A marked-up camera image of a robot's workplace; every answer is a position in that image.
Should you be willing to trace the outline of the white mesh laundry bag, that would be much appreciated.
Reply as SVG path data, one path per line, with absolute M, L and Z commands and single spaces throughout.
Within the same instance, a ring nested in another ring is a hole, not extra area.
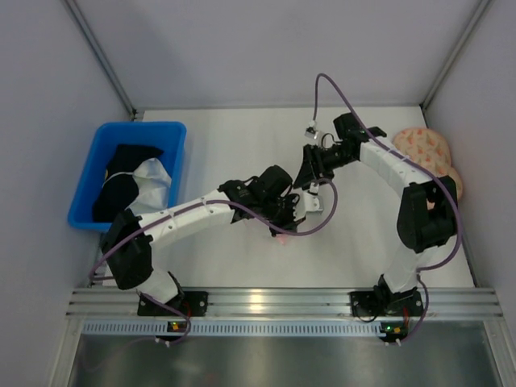
M 287 235 L 277 235 L 275 237 L 275 240 L 282 246 L 286 246 L 290 241 L 290 237 L 288 237 Z

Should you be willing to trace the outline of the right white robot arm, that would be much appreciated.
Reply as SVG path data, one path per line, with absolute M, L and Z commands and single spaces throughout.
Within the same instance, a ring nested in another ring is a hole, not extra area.
M 352 314 L 367 323 L 380 316 L 421 316 L 424 309 L 417 286 L 426 269 L 422 258 L 460 231 L 456 183 L 448 175 L 437 177 L 415 164 L 395 149 L 382 129 L 363 128 L 351 113 L 340 115 L 333 124 L 338 139 L 329 148 L 314 123 L 306 129 L 306 135 L 317 144 L 304 146 L 294 186 L 307 190 L 314 184 L 326 184 L 336 169 L 360 162 L 400 198 L 396 223 L 399 249 L 371 290 L 352 293 Z

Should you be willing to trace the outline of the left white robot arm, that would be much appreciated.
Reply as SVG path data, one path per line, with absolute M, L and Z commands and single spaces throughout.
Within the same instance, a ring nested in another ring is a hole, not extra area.
M 154 213 L 127 209 L 112 222 L 102 252 L 118 289 L 135 290 L 160 304 L 177 308 L 184 292 L 170 272 L 152 262 L 155 252 L 211 227 L 263 218 L 272 235 L 295 232 L 307 204 L 281 167 L 267 168 L 246 181 L 229 180 L 197 200 Z

